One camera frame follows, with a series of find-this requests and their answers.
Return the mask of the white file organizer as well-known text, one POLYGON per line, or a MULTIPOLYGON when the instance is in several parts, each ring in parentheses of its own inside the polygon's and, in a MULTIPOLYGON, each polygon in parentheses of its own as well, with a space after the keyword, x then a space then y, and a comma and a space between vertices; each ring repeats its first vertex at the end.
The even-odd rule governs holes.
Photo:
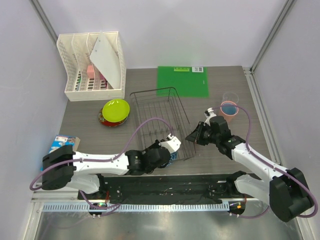
POLYGON ((67 82, 64 93, 71 102, 123 99, 125 97, 126 64, 120 34, 103 32, 119 58, 121 88, 113 89, 91 62, 90 55, 100 32, 60 34, 56 46, 63 62, 67 82), (93 65, 95 77, 87 76, 88 65, 93 65))

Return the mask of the green cutting mat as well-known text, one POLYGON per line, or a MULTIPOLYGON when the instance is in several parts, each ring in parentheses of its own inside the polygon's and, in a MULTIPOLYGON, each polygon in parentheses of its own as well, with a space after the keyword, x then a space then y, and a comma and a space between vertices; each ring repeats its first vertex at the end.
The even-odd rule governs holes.
POLYGON ((159 66, 157 68, 158 96, 175 88, 180 97, 208 98, 208 69, 203 66, 159 66))

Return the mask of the lime green plate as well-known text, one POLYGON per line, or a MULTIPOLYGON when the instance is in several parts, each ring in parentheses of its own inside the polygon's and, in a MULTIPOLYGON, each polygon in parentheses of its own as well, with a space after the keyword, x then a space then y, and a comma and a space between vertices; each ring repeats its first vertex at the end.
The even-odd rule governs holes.
POLYGON ((113 99, 108 101, 102 108, 102 116, 111 123, 121 122, 130 113, 130 105, 124 99, 113 99))

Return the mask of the pink plastic cup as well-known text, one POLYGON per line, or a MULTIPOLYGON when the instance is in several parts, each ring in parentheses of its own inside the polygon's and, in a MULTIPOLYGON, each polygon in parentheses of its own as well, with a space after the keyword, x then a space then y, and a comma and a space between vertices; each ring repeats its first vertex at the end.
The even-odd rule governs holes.
POLYGON ((225 114, 223 114, 223 113, 221 112, 221 105, 220 105, 220 108, 219 108, 219 115, 222 116, 222 117, 224 117, 224 119, 229 123, 229 122, 238 114, 239 108, 237 107, 237 104, 235 103, 236 107, 238 108, 237 114, 235 114, 235 115, 225 115, 225 114))

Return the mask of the blue patterned bowl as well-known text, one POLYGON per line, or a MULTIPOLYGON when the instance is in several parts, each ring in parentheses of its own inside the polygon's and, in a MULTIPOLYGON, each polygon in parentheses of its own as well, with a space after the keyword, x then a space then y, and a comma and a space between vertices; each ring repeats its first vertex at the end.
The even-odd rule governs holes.
POLYGON ((167 164, 167 166, 172 165, 174 163, 174 161, 176 161, 178 159, 178 152, 175 151, 173 153, 170 154, 170 160, 167 164))

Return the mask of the white board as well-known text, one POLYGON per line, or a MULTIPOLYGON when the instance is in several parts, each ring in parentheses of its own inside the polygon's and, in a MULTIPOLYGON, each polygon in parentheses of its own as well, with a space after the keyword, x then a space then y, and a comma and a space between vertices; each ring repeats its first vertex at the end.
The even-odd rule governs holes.
POLYGON ((113 89, 121 88, 120 60, 102 31, 98 34, 90 60, 113 89))

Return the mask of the blue plastic cup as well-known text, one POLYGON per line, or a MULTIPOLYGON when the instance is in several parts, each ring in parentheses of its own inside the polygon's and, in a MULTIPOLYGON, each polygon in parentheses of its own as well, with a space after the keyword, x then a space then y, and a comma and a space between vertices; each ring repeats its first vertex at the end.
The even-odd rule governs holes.
POLYGON ((238 108, 236 107, 236 104, 233 102, 222 103, 220 110, 224 115, 227 115, 227 116, 236 115, 238 112, 238 108))

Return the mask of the clear glass cup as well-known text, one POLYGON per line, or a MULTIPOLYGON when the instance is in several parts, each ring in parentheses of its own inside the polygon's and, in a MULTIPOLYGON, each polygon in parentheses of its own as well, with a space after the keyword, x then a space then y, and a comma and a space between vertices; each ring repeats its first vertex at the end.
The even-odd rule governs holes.
POLYGON ((237 104, 239 102, 239 96, 234 92, 228 91, 223 94, 222 101, 229 101, 237 104))

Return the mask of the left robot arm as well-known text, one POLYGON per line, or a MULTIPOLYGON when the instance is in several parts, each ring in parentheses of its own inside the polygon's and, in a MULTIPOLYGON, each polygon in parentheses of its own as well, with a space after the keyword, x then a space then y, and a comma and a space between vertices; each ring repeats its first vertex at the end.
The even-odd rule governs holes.
POLYGON ((64 187, 80 190, 100 200, 107 192, 100 175, 141 176, 162 168, 177 152, 181 142, 176 138, 156 140, 144 150, 128 150, 116 154, 87 154, 64 145, 42 159, 41 188, 46 191, 64 187))

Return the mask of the blue printed booklet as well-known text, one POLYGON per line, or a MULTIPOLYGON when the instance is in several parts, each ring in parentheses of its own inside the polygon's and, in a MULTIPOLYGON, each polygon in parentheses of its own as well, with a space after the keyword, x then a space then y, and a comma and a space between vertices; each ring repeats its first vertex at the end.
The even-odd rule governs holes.
POLYGON ((48 154, 54 152, 62 146, 72 146, 73 151, 77 151, 80 145, 80 141, 80 138, 76 136, 56 135, 48 151, 48 154))

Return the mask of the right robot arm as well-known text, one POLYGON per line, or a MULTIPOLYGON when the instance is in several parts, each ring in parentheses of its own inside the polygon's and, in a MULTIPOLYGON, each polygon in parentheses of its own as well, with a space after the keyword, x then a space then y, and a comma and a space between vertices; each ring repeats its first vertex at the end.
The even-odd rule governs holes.
POLYGON ((287 169, 261 155, 237 135, 233 135, 227 121, 222 116, 208 117, 199 122, 187 141, 205 146, 214 144, 219 152, 229 159, 242 164, 257 177, 242 171, 229 177, 226 193, 233 198, 246 194, 267 204, 283 222, 289 222, 313 209, 313 217, 318 211, 315 197, 309 190, 304 174, 297 168, 287 169))

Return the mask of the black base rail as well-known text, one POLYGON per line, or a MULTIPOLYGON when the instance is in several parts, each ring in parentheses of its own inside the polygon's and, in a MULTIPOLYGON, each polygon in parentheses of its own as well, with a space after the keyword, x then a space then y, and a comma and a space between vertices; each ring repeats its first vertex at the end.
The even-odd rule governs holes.
POLYGON ((245 197, 231 179, 230 174, 101 177, 102 189, 85 197, 128 205, 220 204, 245 197))

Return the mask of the red floral plate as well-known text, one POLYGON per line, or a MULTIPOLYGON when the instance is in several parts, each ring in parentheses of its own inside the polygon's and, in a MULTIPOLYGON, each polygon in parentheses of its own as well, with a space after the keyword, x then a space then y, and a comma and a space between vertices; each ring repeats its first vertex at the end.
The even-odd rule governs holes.
POLYGON ((100 109, 98 113, 98 121, 106 126, 106 127, 118 127, 126 122, 128 116, 130 114, 130 110, 110 110, 107 111, 107 116, 111 117, 113 120, 117 120, 116 122, 108 121, 103 115, 103 108, 100 109))

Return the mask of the pink box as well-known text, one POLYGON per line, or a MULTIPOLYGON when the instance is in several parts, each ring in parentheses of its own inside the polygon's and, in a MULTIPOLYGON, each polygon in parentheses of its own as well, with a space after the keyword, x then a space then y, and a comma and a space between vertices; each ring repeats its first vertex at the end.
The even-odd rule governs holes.
POLYGON ((95 70, 93 65, 88 65, 86 69, 87 77, 89 79, 94 79, 95 78, 95 70))

